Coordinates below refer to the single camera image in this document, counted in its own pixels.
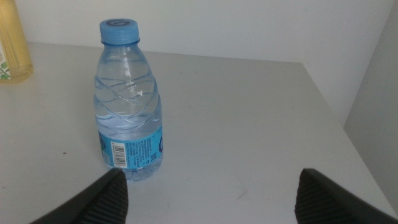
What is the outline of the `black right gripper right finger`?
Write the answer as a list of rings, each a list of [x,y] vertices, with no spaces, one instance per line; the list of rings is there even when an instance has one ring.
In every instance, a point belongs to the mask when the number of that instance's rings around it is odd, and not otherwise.
[[[299,224],[397,224],[396,218],[310,168],[300,173],[294,212]]]

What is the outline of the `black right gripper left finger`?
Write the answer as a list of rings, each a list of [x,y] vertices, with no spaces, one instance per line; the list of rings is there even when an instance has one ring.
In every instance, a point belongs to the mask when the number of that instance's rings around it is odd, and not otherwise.
[[[124,224],[128,206],[125,173],[113,168],[61,206],[34,220],[33,224]]]

